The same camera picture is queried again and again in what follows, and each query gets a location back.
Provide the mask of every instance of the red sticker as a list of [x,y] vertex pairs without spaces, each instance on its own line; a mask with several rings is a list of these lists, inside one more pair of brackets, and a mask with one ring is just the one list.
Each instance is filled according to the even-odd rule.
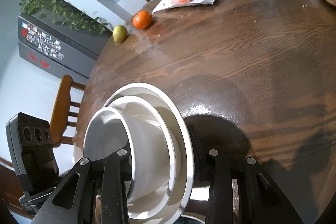
[[49,69],[49,68],[50,68],[50,66],[49,66],[49,64],[48,64],[47,61],[42,60],[42,61],[40,61],[40,64],[41,64],[42,67],[44,67],[45,69]]
[[21,31],[21,34],[25,37],[28,34],[28,30],[27,29],[23,29]]
[[29,59],[32,60],[32,61],[36,61],[36,60],[37,60],[36,56],[33,55],[32,53],[28,53],[28,57],[29,57]]

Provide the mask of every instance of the dark gray refrigerator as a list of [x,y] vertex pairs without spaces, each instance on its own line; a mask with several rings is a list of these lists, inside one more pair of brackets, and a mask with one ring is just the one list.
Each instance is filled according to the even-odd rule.
[[21,14],[18,19],[20,56],[46,72],[62,78],[70,75],[86,85],[101,51],[112,33],[71,30],[57,23],[58,14],[47,17]]

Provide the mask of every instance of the stacked white bowls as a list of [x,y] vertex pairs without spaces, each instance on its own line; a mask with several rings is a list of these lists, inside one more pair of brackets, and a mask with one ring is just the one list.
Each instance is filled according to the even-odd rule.
[[102,159],[127,141],[132,164],[129,222],[174,223],[191,194],[194,158],[179,110],[158,88],[133,83],[117,90],[89,123],[84,157]]

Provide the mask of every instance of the metal screw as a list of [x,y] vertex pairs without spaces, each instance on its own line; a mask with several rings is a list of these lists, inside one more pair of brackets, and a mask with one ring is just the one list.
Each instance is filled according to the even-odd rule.
[[211,149],[211,150],[209,150],[209,154],[211,156],[217,156],[218,155],[218,151],[216,149]]
[[118,150],[118,152],[117,152],[117,155],[118,156],[124,156],[124,155],[126,155],[127,154],[127,151],[125,150],[125,149],[120,149],[120,150]]
[[82,158],[79,160],[79,164],[80,165],[86,165],[89,162],[89,159],[87,158]]
[[248,158],[246,161],[250,165],[255,165],[255,163],[257,162],[254,158]]

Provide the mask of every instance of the white plate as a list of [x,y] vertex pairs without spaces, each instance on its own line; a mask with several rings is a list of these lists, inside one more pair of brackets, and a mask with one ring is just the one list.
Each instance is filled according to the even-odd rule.
[[130,218],[150,218],[164,208],[174,189],[175,180],[179,176],[181,169],[179,144],[175,136],[169,128],[167,128],[163,118],[157,110],[144,99],[137,96],[124,96],[113,101],[109,107],[113,107],[131,117],[149,122],[161,128],[165,136],[170,158],[170,176],[168,184],[149,195],[138,198],[132,204],[128,204],[128,215]]
[[167,127],[175,135],[181,150],[181,171],[168,204],[151,218],[129,219],[129,223],[173,224],[185,210],[194,182],[194,155],[188,129],[172,100],[157,87],[146,83],[133,83],[120,88],[107,100],[104,106],[108,106],[117,98],[128,95],[145,99],[155,107]]

